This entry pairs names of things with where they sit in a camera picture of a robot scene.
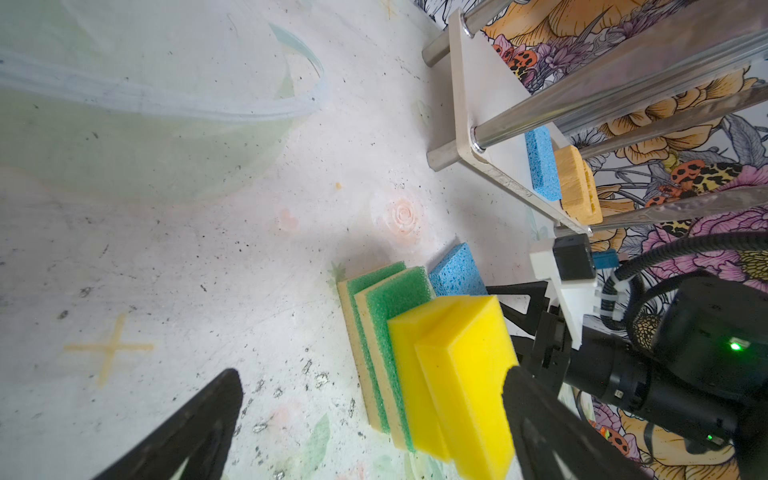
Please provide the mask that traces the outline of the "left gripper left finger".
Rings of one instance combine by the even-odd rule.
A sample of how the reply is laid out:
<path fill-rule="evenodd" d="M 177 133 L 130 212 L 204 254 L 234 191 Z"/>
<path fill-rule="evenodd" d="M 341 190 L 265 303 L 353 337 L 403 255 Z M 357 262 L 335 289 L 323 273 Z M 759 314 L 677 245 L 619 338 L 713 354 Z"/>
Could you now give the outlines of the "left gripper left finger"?
<path fill-rule="evenodd" d="M 243 401 L 239 373 L 223 370 L 97 477 L 99 479 L 220 479 Z"/>

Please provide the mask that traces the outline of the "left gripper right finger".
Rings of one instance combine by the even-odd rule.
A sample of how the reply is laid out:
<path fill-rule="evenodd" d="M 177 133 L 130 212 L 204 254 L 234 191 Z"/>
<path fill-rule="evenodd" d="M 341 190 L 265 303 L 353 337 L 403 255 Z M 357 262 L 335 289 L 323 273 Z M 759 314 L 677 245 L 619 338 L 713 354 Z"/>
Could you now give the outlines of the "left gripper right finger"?
<path fill-rule="evenodd" d="M 579 479 L 647 477 L 525 369 L 507 372 L 502 399 L 525 479 L 562 479 L 562 466 Z"/>

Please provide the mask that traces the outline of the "blue sponge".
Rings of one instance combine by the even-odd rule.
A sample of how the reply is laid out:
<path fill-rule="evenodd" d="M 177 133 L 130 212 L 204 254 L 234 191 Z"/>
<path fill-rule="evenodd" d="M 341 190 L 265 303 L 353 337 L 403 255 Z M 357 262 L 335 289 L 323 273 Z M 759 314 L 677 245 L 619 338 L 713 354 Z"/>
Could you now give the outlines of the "blue sponge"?
<path fill-rule="evenodd" d="M 547 201 L 562 199 L 560 180 L 546 126 L 540 126 L 524 135 L 533 190 Z"/>
<path fill-rule="evenodd" d="M 429 272 L 437 296 L 484 296 L 486 285 L 467 243 L 455 245 Z"/>

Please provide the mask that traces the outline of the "white two-tier shelf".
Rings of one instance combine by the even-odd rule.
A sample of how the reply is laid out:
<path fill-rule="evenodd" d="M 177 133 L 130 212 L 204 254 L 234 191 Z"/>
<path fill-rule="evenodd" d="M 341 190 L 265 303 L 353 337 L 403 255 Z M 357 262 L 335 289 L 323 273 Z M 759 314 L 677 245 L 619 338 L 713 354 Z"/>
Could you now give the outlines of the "white two-tier shelf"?
<path fill-rule="evenodd" d="M 487 1 L 470 13 L 454 13 L 449 28 L 423 50 L 428 65 L 450 60 L 453 88 L 455 137 L 428 153 L 432 169 L 465 163 L 576 233 L 766 204 L 765 187 L 745 187 L 583 223 L 533 189 L 523 139 L 527 131 L 544 126 L 553 146 L 562 148 L 572 134 L 764 59 L 765 2 L 696 1 L 537 94 L 530 94 L 480 37 L 481 22 L 500 9 L 500 2 Z"/>

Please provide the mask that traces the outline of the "small toy car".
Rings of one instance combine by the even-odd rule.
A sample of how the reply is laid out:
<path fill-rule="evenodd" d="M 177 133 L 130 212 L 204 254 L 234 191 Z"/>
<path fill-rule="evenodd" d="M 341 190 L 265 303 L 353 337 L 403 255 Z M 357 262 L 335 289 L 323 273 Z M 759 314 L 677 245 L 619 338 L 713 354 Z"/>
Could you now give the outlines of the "small toy car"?
<path fill-rule="evenodd" d="M 610 427 L 600 426 L 595 421 L 590 421 L 590 424 L 625 457 L 630 455 L 630 445 L 618 431 Z"/>

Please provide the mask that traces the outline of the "top yellow sponge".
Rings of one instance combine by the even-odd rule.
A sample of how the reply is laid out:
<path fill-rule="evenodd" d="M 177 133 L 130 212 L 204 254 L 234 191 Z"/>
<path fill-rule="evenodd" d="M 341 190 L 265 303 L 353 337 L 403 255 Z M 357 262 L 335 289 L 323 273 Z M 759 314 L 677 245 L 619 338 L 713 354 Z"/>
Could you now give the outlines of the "top yellow sponge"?
<path fill-rule="evenodd" d="M 505 478 L 514 446 L 502 392 L 518 360 L 498 299 L 457 297 L 415 352 L 461 478 Z"/>

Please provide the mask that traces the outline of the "yellow sponge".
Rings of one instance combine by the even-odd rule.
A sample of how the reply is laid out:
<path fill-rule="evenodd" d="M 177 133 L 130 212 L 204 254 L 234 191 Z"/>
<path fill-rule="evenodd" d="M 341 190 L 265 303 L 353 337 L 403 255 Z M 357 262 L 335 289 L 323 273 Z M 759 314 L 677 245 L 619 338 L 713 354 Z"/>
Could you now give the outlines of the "yellow sponge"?
<path fill-rule="evenodd" d="M 388 321 L 411 440 L 416 450 L 449 463 L 466 417 L 456 363 L 449 359 L 467 295 L 441 296 Z"/>
<path fill-rule="evenodd" d="M 514 446 L 502 392 L 518 360 L 498 299 L 457 297 L 415 352 L 461 478 L 505 478 Z"/>

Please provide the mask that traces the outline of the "green scrub sponge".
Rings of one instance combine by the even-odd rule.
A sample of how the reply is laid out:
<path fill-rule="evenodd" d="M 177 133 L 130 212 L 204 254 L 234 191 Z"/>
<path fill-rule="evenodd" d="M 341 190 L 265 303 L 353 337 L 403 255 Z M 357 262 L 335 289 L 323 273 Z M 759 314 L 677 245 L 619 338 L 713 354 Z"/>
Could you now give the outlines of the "green scrub sponge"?
<path fill-rule="evenodd" d="M 390 433 L 390 427 L 355 295 L 405 269 L 405 263 L 400 261 L 336 284 L 367 420 L 376 431 L 384 434 Z"/>
<path fill-rule="evenodd" d="M 390 427 L 389 434 L 397 448 L 411 452 L 415 447 L 388 322 L 433 298 L 434 291 L 423 266 L 406 267 L 355 295 Z"/>

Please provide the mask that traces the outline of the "clear plastic bowl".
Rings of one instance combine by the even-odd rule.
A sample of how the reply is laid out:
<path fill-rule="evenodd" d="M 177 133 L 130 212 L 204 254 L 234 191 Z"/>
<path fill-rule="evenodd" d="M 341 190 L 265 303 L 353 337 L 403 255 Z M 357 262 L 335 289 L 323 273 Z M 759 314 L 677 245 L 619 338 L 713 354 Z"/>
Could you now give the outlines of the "clear plastic bowl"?
<path fill-rule="evenodd" d="M 326 96 L 321 60 L 254 1 L 5 1 L 1 194 L 223 196 Z"/>

